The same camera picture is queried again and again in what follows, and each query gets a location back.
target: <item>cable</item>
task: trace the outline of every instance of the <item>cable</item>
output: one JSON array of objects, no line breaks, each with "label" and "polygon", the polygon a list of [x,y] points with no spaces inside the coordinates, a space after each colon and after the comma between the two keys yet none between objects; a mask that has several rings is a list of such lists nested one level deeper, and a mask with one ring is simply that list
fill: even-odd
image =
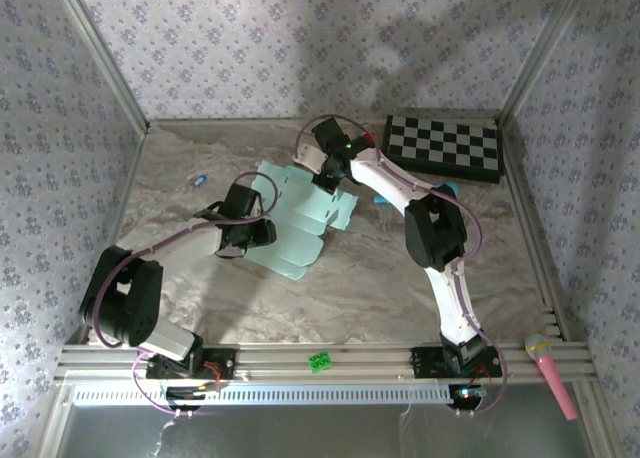
[{"label": "cable", "polygon": [[245,225],[248,223],[254,223],[256,221],[263,219],[273,211],[273,209],[276,206],[276,203],[278,202],[278,186],[276,185],[275,181],[273,181],[273,179],[270,176],[265,175],[264,173],[261,173],[259,171],[245,171],[244,173],[240,173],[233,180],[233,183],[237,183],[238,180],[244,178],[245,176],[260,176],[268,180],[269,183],[271,183],[271,186],[273,186],[273,190],[274,190],[273,203],[271,203],[271,206],[269,206],[269,208],[266,211],[263,211],[260,215],[254,216],[251,218],[242,218],[238,220],[214,220],[214,221],[205,221],[203,223],[198,223],[197,225],[194,225],[190,228],[185,228],[184,230],[181,230],[171,235],[170,237],[165,238],[164,240],[156,243],[155,245],[145,248],[144,250],[140,250],[135,253],[132,253],[131,255],[126,257],[124,260],[122,260],[120,263],[118,263],[113,268],[113,270],[111,270],[111,273],[109,273],[107,278],[104,280],[104,283],[102,284],[102,286],[100,287],[100,290],[98,291],[98,294],[96,295],[96,300],[93,304],[93,310],[91,315],[91,326],[95,331],[98,341],[100,341],[100,343],[102,343],[103,346],[107,348],[118,348],[120,345],[122,345],[122,342],[110,343],[107,340],[105,340],[104,335],[100,330],[99,316],[100,316],[100,307],[102,306],[102,301],[104,300],[104,296],[107,290],[109,289],[109,286],[111,286],[111,283],[113,283],[113,280],[115,280],[116,276],[118,276],[118,274],[124,268],[126,268],[126,266],[129,263],[136,260],[137,258],[141,258],[143,256],[150,255],[150,254],[152,255],[156,251],[161,250],[162,248],[178,241],[179,239],[193,233],[194,231],[202,230],[205,228],[211,228],[213,226]]},{"label": "cable", "polygon": [[[300,143],[300,137],[302,136],[302,134],[306,131],[306,129],[309,127],[309,125],[311,125],[314,121],[320,120],[320,119],[324,119],[324,118],[340,118],[340,119],[343,119],[343,120],[348,121],[349,123],[353,124],[354,126],[357,126],[364,133],[370,134],[369,131],[362,124],[358,123],[355,120],[352,120],[351,118],[347,118],[347,117],[344,117],[344,116],[341,116],[341,115],[320,115],[320,116],[317,116],[317,117],[309,120],[303,126],[303,128],[300,130],[298,135],[296,136],[295,156],[298,156],[298,144]],[[424,186],[422,184],[422,182],[420,180],[416,179],[416,181],[412,182],[411,180],[408,180],[404,176],[402,176],[399,173],[397,173],[391,167],[387,166],[387,164],[385,163],[385,159],[383,157],[382,151],[380,150],[380,147],[375,142],[375,140],[372,140],[372,142],[373,142],[373,145],[374,145],[375,150],[376,150],[376,158],[378,160],[378,164],[380,165],[380,167],[383,170],[385,170],[387,173],[389,173],[391,176],[393,176],[394,178],[396,178],[398,181],[400,181],[401,183],[405,184],[406,186],[410,186],[414,190],[415,189],[420,189],[420,190],[424,191],[425,193],[429,193],[431,195],[434,195],[434,196],[436,196],[438,198],[441,198],[441,199],[443,199],[445,201],[448,201],[449,203],[452,203],[452,204],[456,205],[458,208],[460,208],[460,210],[465,215],[467,215],[467,217],[469,218],[469,220],[471,220],[471,222],[473,223],[474,227],[476,228],[476,230],[478,232],[478,241],[477,241],[475,247],[473,247],[473,249],[471,251],[465,253],[460,258],[454,260],[451,263],[451,271],[453,272],[453,282],[454,282],[454,286],[455,286],[455,290],[456,290],[456,295],[457,295],[457,298],[458,298],[458,304],[460,305],[460,308],[462,309],[463,316],[467,320],[467,323],[469,324],[471,329],[473,331],[475,331],[478,334],[478,336],[480,336],[480,338],[482,338],[486,343],[488,343],[493,348],[495,348],[496,352],[498,353],[498,356],[500,357],[500,362],[502,363],[502,366],[503,366],[502,386],[500,387],[500,390],[498,391],[498,395],[496,396],[495,400],[493,400],[493,402],[490,405],[482,408],[481,410],[475,411],[475,413],[483,413],[485,411],[489,411],[496,404],[498,404],[498,402],[502,399],[502,396],[504,395],[504,393],[506,391],[507,381],[508,381],[507,360],[506,360],[506,358],[504,356],[504,353],[502,352],[502,349],[498,346],[498,344],[494,340],[489,338],[489,336],[487,336],[474,323],[474,321],[471,319],[471,312],[467,308],[467,305],[464,302],[464,299],[462,298],[464,295],[462,293],[462,283],[460,282],[460,276],[459,276],[459,272],[458,272],[458,266],[463,264],[468,259],[473,259],[478,254],[478,251],[480,251],[480,247],[482,246],[482,240],[483,240],[482,227],[480,226],[480,222],[478,221],[476,216],[473,214],[473,212],[467,206],[465,206],[462,203],[460,203],[456,198],[454,198],[452,196],[449,196],[446,193],[442,193],[442,192],[440,192],[438,190],[434,190],[433,188],[426,187],[426,186]]]},{"label": "cable", "polygon": [[476,372],[473,375],[473,379],[467,385],[467,388],[470,387],[471,385],[473,385],[476,382],[476,380],[479,378],[478,371],[480,371],[480,370],[482,370],[484,372],[484,374],[487,376],[487,378],[489,378],[489,386],[487,386],[487,391],[489,391],[491,389],[491,374],[489,374],[489,370],[487,370],[487,367],[484,366],[484,365],[476,366]]},{"label": "cable", "polygon": [[208,370],[213,371],[215,373],[215,375],[216,375],[216,390],[218,390],[218,393],[220,393],[220,380],[222,379],[222,373],[218,369],[218,365],[216,365],[215,363],[209,363],[208,361],[206,361],[206,362],[204,362],[202,364],[202,366],[207,368]]},{"label": "cable", "polygon": [[142,396],[145,397],[145,399],[151,404],[151,406],[153,406],[156,410],[161,411],[162,413],[166,413],[167,415],[175,415],[176,412],[172,411],[172,410],[168,410],[167,408],[165,408],[164,406],[156,403],[153,398],[151,398],[149,395],[147,395],[144,390],[142,389],[142,386],[140,386],[140,383],[138,383],[138,377],[136,376],[136,368],[138,367],[138,364],[140,363],[140,361],[142,361],[144,358],[148,358],[149,357],[149,352],[148,351],[141,351],[138,353],[138,356],[136,356],[136,359],[133,360],[133,366],[131,367],[131,377],[133,378],[133,382],[136,385],[136,388],[138,388],[138,391],[140,393],[142,393]]}]

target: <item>light blue plastic piece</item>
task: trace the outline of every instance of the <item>light blue plastic piece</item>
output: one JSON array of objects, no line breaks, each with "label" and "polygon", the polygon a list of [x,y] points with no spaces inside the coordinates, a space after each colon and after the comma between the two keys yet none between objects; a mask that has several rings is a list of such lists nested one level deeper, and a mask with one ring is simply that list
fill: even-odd
[{"label": "light blue plastic piece", "polygon": [[[313,183],[313,175],[300,168],[282,168],[263,161],[258,171],[270,176],[279,197],[270,219],[278,239],[269,246],[252,248],[245,258],[281,275],[297,280],[320,256],[327,225],[344,230],[349,224],[357,197],[337,190],[330,195]],[[262,196],[264,209],[273,203],[273,187],[257,177],[251,187]]]},{"label": "light blue plastic piece", "polygon": [[457,183],[453,183],[453,182],[447,182],[444,183],[445,185],[447,185],[449,188],[451,188],[453,190],[453,193],[456,195],[456,198],[460,195],[460,187],[458,186]]}]

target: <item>ventilation slots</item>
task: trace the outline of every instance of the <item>ventilation slots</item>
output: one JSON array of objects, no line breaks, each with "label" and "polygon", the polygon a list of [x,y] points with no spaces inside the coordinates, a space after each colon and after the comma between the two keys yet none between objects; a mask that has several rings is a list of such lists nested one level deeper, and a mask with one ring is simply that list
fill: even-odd
[{"label": "ventilation slots", "polygon": [[[151,398],[164,403],[163,393],[148,391]],[[436,404],[451,403],[447,385],[318,385],[318,386],[251,386],[231,385],[219,394],[208,394],[204,404],[215,405],[349,405],[349,404]],[[76,387],[76,406],[121,406],[146,404],[137,391],[97,390]]]}]

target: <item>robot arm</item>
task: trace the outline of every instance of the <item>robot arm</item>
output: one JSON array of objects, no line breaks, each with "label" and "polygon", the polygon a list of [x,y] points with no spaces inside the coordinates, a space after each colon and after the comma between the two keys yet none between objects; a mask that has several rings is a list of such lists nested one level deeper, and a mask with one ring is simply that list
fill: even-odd
[{"label": "robot arm", "polygon": [[[334,119],[320,123],[312,131],[319,148],[303,144],[294,161],[314,173],[317,186],[333,193],[340,181],[348,178],[375,190],[405,217],[407,250],[425,270],[435,294],[444,359],[450,369],[459,373],[486,347],[470,324],[480,329],[472,311],[463,263],[455,271],[462,296],[458,297],[455,289],[452,265],[464,254],[467,239],[460,209],[424,191],[433,185],[417,182],[419,188],[408,186],[407,182],[416,183],[416,179],[394,163],[386,161],[383,167],[370,136],[352,141]],[[447,185],[434,189],[455,198]]]},{"label": "robot arm", "polygon": [[[276,240],[274,224],[259,219],[262,214],[260,193],[233,184],[227,197],[196,213],[180,239],[153,251],[151,260],[135,258],[116,276],[104,294],[98,323],[101,331],[120,342],[162,355],[171,361],[177,375],[193,376],[202,362],[202,339],[194,333],[159,318],[163,276],[187,268],[202,258],[217,255],[236,258],[248,248],[265,246]],[[249,220],[238,224],[238,220]],[[92,325],[93,308],[107,277],[131,251],[117,246],[107,248],[98,261],[80,306],[80,314]]]}]

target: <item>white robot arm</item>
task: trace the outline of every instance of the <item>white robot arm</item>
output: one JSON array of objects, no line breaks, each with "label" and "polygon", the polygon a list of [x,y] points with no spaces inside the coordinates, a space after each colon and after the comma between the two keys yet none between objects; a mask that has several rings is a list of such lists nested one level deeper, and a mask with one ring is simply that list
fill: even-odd
[{"label": "white robot arm", "polygon": [[[407,249],[423,267],[435,294],[443,345],[450,352],[447,356],[445,350],[445,359],[453,369],[464,367],[483,351],[485,344],[476,332],[480,323],[469,299],[464,262],[453,269],[454,260],[464,254],[466,241],[459,209],[430,196],[424,190],[433,185],[417,181],[394,163],[386,160],[382,166],[371,137],[351,141],[334,119],[314,127],[313,134],[319,147],[301,145],[294,162],[314,174],[316,185],[332,193],[341,179],[348,178],[372,188],[405,216]],[[447,185],[437,190],[455,197]],[[431,216],[438,212],[439,218],[432,221]],[[456,292],[454,273],[460,281],[462,296]]]}]

